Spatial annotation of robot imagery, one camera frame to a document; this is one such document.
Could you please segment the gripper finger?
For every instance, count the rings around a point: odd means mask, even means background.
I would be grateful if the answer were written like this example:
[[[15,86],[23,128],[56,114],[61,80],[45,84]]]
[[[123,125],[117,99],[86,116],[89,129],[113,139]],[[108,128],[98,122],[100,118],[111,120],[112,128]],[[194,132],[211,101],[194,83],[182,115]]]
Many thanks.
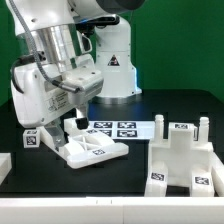
[[[89,126],[88,120],[88,105],[83,104],[76,108],[76,124],[79,130],[87,129]]]
[[[53,149],[58,151],[60,147],[63,147],[66,143],[64,132],[60,126],[61,122],[56,119],[44,126],[45,130],[48,132],[53,140]]]

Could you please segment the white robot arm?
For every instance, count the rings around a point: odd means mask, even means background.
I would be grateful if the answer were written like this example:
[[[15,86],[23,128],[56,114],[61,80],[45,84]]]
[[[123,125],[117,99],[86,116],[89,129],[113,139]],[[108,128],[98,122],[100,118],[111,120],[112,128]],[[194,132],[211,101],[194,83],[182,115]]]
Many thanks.
[[[16,115],[39,128],[55,152],[66,145],[60,118],[71,109],[88,126],[92,98],[123,103],[141,93],[131,54],[131,27],[121,17],[145,0],[5,0],[27,53],[11,67]]]

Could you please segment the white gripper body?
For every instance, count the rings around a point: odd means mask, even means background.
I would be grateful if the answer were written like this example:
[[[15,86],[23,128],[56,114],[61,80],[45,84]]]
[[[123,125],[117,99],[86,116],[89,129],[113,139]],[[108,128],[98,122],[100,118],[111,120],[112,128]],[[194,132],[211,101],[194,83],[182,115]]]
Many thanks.
[[[79,59],[79,66],[60,73],[56,64],[43,68],[50,78],[70,90],[49,83],[35,63],[15,67],[15,79],[22,93],[11,85],[13,103],[19,123],[24,128],[45,126],[73,108],[85,105],[101,92],[103,76],[89,55]]]

